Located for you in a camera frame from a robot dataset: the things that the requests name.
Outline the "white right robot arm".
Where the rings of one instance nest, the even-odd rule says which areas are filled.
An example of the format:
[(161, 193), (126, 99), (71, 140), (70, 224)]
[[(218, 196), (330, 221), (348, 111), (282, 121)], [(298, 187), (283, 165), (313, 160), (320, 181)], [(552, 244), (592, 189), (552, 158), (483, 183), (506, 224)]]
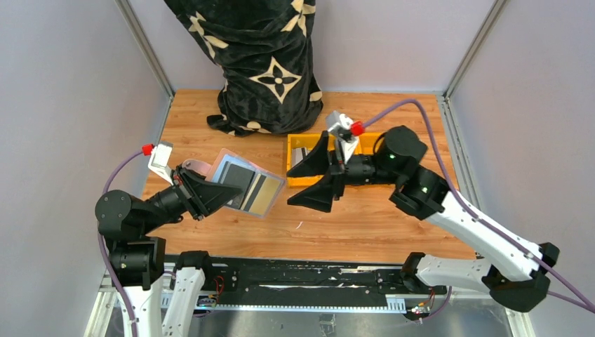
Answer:
[(488, 294), (500, 305), (529, 312), (549, 291), (548, 269), (559, 249), (536, 244), (500, 225), (488, 227), (487, 217), (472, 206), (447, 180), (421, 165), (427, 146), (405, 126), (383, 133), (371, 154), (348, 155), (337, 139), (329, 150), (327, 131), (312, 150), (290, 168), (290, 178), (317, 177), (317, 182), (288, 203), (329, 212), (347, 186), (393, 185), (390, 201), (405, 214), (439, 226), (480, 254), (474, 260), (439, 258), (411, 253), (402, 265), (399, 281), (410, 293), (435, 286), (453, 286)]

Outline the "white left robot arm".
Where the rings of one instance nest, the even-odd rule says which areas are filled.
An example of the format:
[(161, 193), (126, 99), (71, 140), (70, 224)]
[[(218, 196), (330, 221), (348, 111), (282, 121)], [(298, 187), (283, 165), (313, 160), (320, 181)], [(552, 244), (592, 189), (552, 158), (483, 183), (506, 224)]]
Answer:
[(105, 190), (95, 205), (100, 248), (118, 293), (125, 336), (187, 336), (201, 290), (223, 288), (207, 251), (186, 251), (173, 268), (171, 296), (161, 309), (166, 240), (152, 230), (176, 224), (189, 213), (201, 220), (241, 194), (241, 188), (208, 182), (178, 166), (173, 184), (149, 199)]

